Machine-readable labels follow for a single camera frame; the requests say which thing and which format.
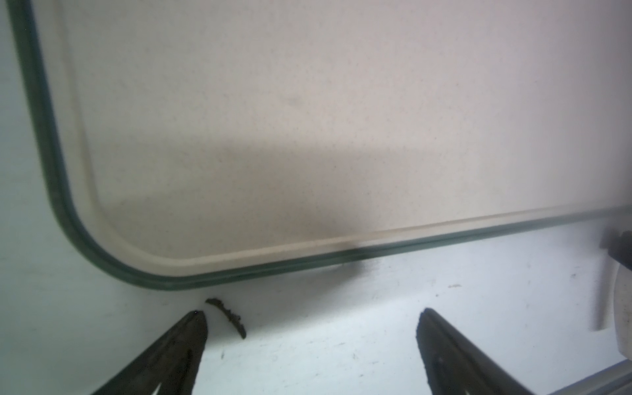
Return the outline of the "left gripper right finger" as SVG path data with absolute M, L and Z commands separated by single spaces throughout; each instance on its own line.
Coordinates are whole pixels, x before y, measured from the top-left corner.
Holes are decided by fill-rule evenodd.
M 433 309 L 425 309 L 416 341 L 434 394 L 530 394 Z

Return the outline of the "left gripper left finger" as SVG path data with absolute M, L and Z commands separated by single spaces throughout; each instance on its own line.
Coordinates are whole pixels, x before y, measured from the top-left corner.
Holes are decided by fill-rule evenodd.
M 204 312 L 187 313 L 96 394 L 191 394 L 207 341 Z

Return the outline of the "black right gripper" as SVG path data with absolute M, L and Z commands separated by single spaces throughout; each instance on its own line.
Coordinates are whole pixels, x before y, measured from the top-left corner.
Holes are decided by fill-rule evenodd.
M 608 256 L 623 267 L 631 269 L 631 244 L 630 230 L 619 232 L 615 228 L 607 228 L 602 234 L 599 248 L 606 250 Z

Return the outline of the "beige green-rimmed cutting board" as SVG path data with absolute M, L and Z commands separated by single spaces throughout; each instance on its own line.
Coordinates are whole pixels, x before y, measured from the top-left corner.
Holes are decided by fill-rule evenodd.
M 49 202 L 156 290 L 631 214 L 628 1 L 8 1 Z

